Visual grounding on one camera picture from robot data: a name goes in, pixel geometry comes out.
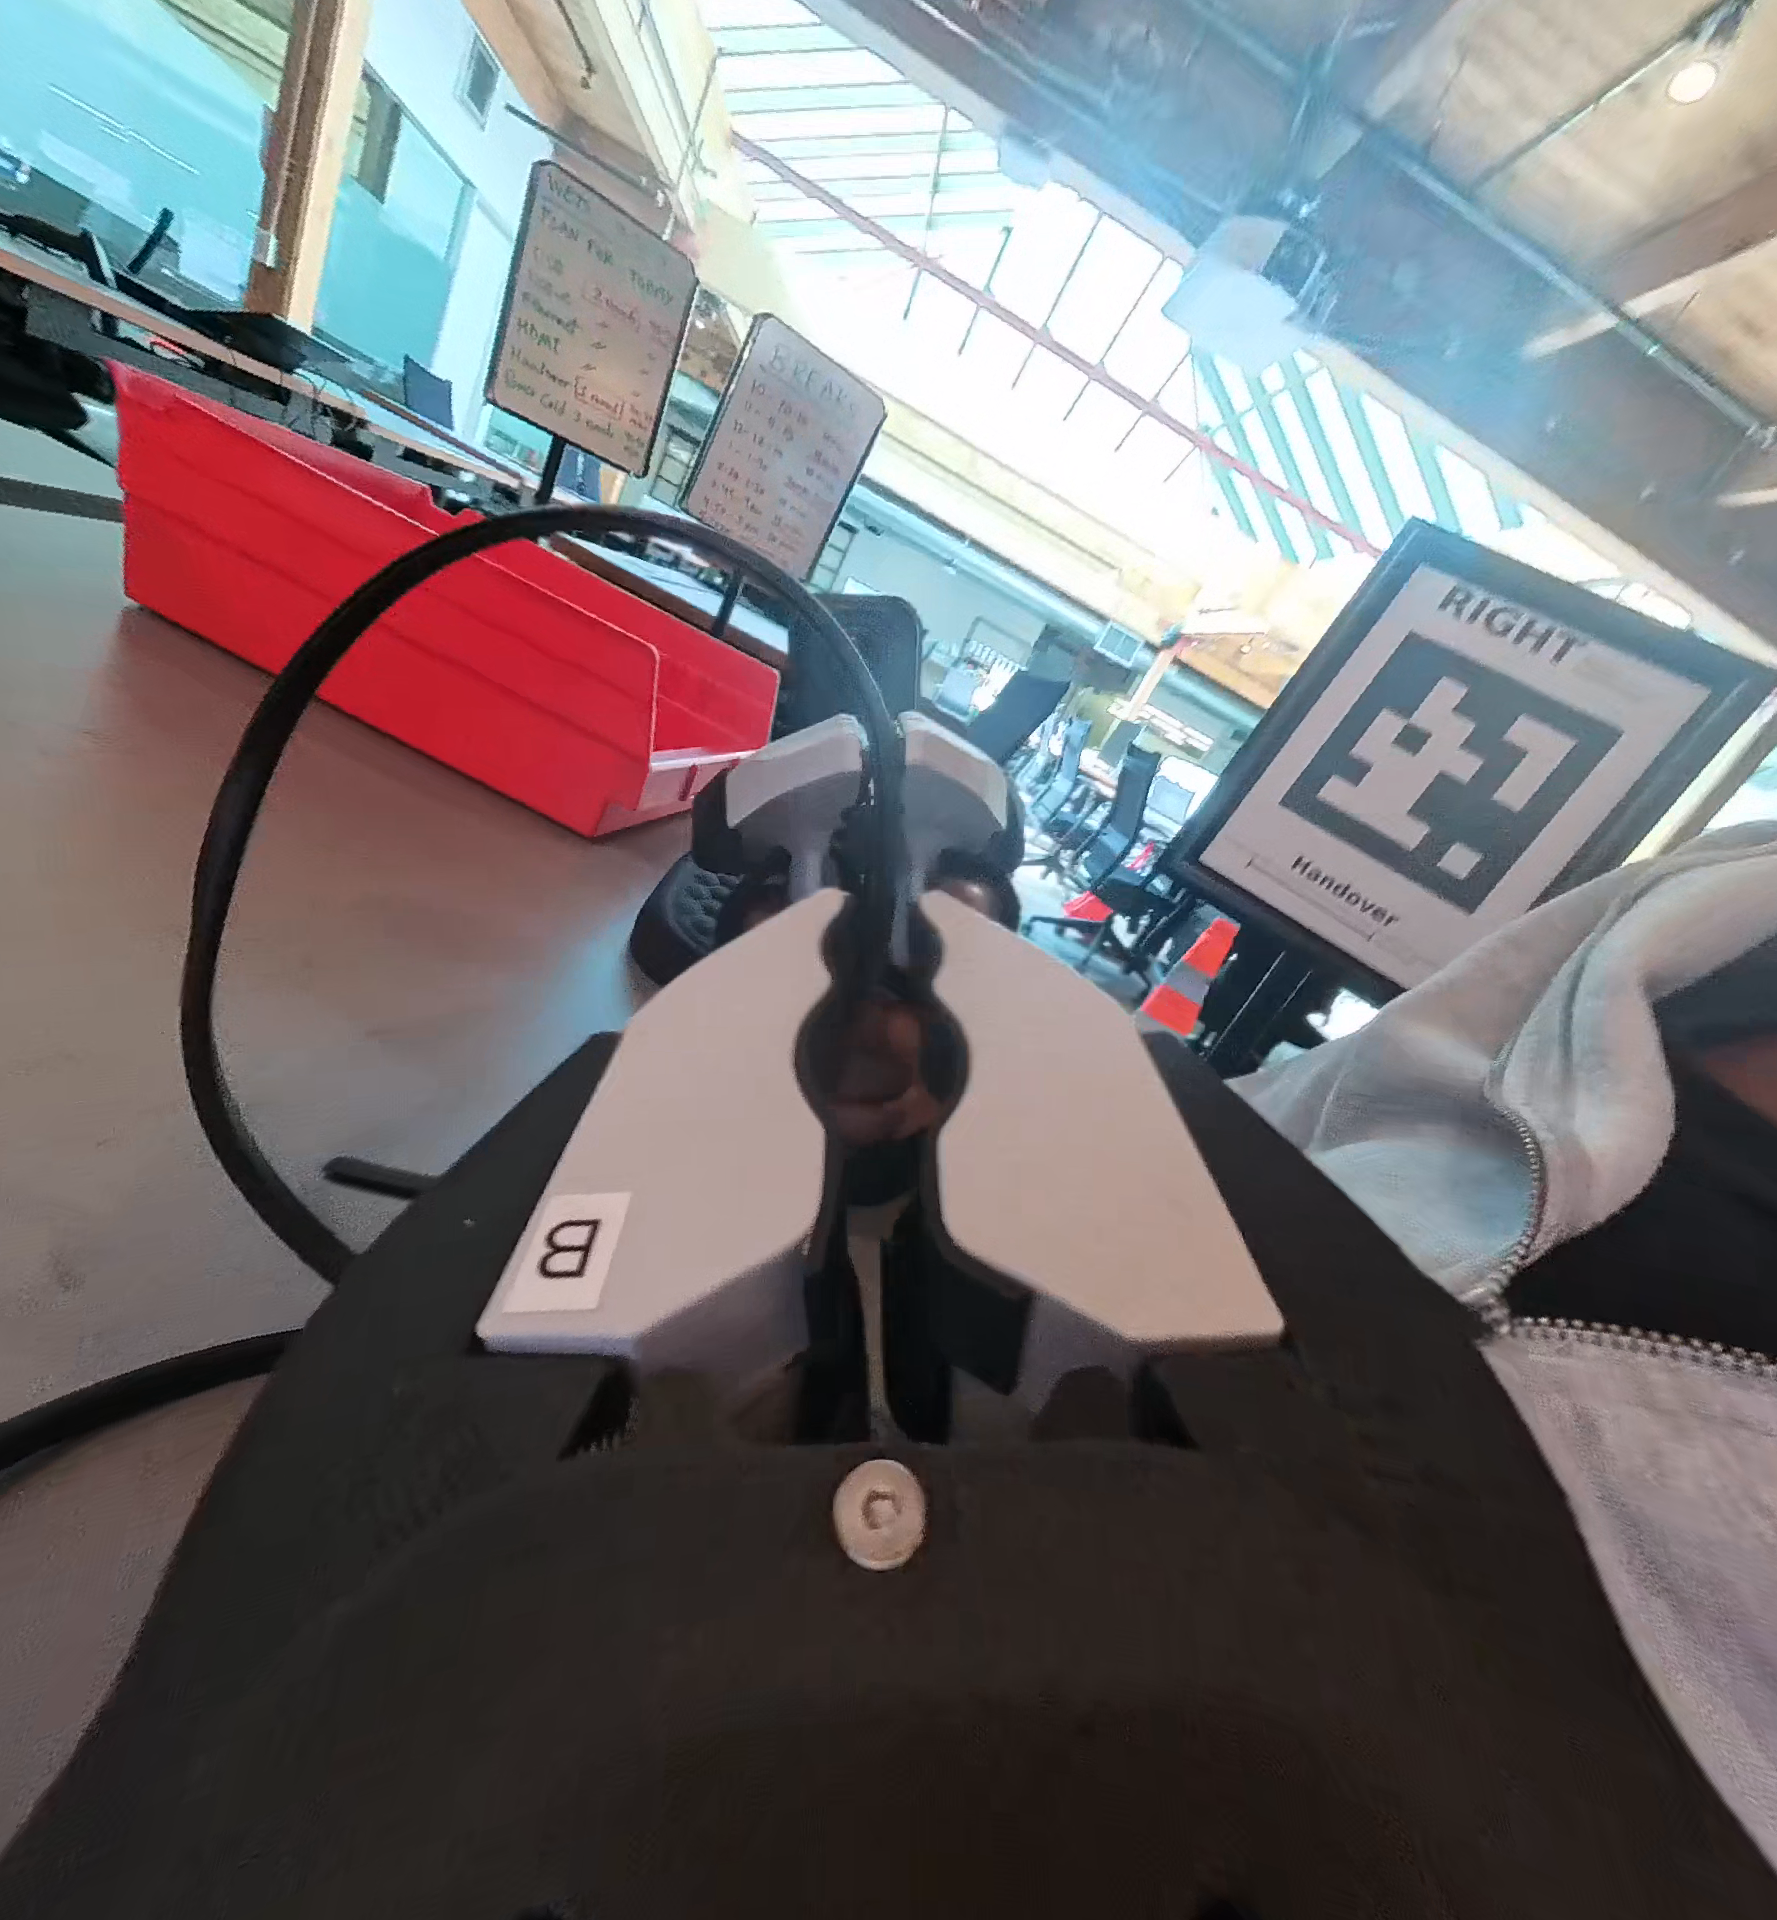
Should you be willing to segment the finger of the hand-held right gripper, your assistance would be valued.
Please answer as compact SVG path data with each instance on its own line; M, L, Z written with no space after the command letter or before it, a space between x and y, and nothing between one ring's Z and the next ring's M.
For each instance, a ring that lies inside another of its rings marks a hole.
M745 876L771 876L785 905L830 886L834 832L864 799L866 734L833 714L771 741L722 777L721 830Z
M941 855L992 855L1011 827L1002 766L923 713L902 713L902 868L896 968L913 964L913 912Z

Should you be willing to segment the framed black white marker poster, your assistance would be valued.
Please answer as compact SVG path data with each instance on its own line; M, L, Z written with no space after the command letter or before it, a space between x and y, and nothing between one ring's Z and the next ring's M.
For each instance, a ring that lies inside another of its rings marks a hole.
M1162 852L1373 1000L1621 868L1777 668L1410 519Z

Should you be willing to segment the red plastic bin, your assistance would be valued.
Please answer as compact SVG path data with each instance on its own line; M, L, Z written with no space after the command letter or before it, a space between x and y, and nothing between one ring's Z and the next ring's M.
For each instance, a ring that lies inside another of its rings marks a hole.
M122 589L279 671L440 530L431 487L111 365ZM510 543L414 589L320 700L544 820L606 839L688 810L767 746L781 678L606 578Z

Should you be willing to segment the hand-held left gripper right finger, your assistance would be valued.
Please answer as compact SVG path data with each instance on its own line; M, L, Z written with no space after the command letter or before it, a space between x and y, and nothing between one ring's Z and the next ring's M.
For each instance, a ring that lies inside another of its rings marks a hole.
M1131 1015L948 893L909 928L953 1068L909 1216L941 1360L1044 1400L1071 1371L1278 1345L1282 1310Z

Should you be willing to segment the orange traffic cone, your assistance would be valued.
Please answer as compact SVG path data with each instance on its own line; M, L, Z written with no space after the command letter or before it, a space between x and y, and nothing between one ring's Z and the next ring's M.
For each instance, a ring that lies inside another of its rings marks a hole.
M1141 1034L1167 1034L1189 1041L1202 1015L1209 990L1238 947L1238 922L1213 912L1189 932L1183 952L1164 968L1136 1008Z

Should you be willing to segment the person's right hand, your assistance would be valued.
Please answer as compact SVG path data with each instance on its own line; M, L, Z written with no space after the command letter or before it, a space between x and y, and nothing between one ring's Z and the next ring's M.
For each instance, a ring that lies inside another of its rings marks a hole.
M1019 931L1011 873L991 855L941 852L928 876L938 889L985 919ZM830 1116L850 1150L905 1147L938 1126L943 1099L928 1068L938 1014L919 971L886 964L874 990L847 1015L834 1047Z

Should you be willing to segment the grey desk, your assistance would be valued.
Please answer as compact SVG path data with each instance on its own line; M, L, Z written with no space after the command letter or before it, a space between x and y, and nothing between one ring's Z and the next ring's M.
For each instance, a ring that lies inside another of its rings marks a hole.
M0 473L115 477L0 426ZM0 507L0 1423L302 1324L319 1281L213 1162L183 1091L193 865L264 675L135 608L122 529ZM330 1156L441 1172L635 1010L626 938L685 850L585 842L319 708L226 932L221 1034L267 1156L348 1244L389 1209ZM256 1384L0 1482L0 1851L128 1654Z

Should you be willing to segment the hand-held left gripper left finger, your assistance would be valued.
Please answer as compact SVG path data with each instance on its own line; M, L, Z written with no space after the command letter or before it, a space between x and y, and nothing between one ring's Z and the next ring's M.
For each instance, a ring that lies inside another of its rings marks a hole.
M669 982L619 1034L488 1305L490 1354L790 1360L826 1241L798 1051L830 995L823 886Z

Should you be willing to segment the whiteboard on stand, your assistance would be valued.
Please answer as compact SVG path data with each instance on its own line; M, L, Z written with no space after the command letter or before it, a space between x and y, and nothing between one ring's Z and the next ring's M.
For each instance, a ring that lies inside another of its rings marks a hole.
M864 380L758 312L681 507L806 583L883 421L886 404Z
M699 281L658 230L556 160L529 172L485 400L646 477Z

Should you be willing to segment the wooden office desk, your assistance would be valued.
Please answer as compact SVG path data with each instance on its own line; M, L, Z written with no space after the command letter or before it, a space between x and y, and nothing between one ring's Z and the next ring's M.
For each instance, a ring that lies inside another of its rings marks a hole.
M483 454L454 431L369 393L335 350L247 311L185 311L111 266L99 241L0 212L0 312L10 335L78 355L154 361L160 375L221 388L244 411L274 408L330 444L441 473L441 487L526 499L521 469Z

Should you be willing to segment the white ceiling projector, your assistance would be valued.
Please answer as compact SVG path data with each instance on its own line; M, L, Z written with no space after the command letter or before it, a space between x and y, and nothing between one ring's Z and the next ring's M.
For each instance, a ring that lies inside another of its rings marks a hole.
M1304 225L1268 212L1230 212L1189 259L1162 319L1193 355L1259 374L1314 344L1328 251Z

